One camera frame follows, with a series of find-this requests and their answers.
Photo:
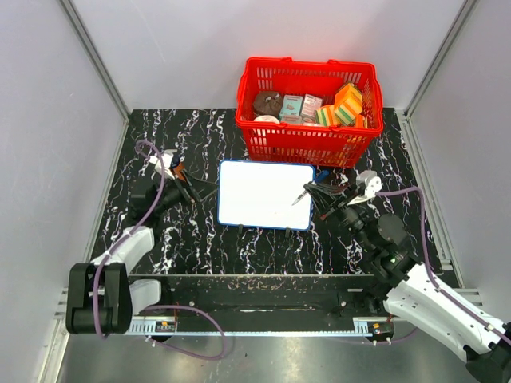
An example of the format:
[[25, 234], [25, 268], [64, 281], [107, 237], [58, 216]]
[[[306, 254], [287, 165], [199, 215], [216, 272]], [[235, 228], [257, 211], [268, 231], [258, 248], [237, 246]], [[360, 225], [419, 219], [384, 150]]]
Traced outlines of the white marker with blue cap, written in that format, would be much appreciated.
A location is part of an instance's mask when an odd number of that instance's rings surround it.
[[329, 176], [329, 173], [330, 172], [327, 170], [322, 170], [311, 182], [307, 183], [303, 187], [303, 191], [299, 194], [299, 196], [292, 203], [292, 206], [295, 206], [298, 202], [300, 202], [309, 193], [309, 190], [314, 185], [323, 182]]

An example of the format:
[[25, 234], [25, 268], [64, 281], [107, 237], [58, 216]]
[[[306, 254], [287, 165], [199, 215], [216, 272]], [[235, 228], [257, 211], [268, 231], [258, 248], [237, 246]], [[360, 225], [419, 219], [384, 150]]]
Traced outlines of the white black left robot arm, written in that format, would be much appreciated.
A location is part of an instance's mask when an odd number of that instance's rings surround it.
[[155, 315], [172, 309], [173, 297], [154, 279], [129, 281], [129, 274], [156, 242], [163, 216], [176, 205], [202, 203], [217, 185], [182, 173], [162, 180], [159, 175], [132, 183], [128, 226], [103, 254], [87, 263], [77, 263], [69, 272], [65, 314], [71, 334], [124, 334], [132, 316], [146, 307]]

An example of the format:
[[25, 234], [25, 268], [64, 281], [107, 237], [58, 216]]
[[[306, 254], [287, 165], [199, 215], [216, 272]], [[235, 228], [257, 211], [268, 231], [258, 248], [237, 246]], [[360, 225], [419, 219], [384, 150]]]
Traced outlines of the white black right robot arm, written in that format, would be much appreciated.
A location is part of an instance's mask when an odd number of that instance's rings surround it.
[[420, 193], [418, 187], [384, 192], [379, 186], [304, 184], [320, 218], [336, 217], [362, 248], [361, 268], [377, 279], [362, 301], [367, 313], [407, 320], [456, 354], [479, 382], [510, 380], [510, 324], [463, 298], [434, 274], [428, 249], [419, 259], [409, 234], [394, 214], [368, 219], [357, 203], [376, 196]]

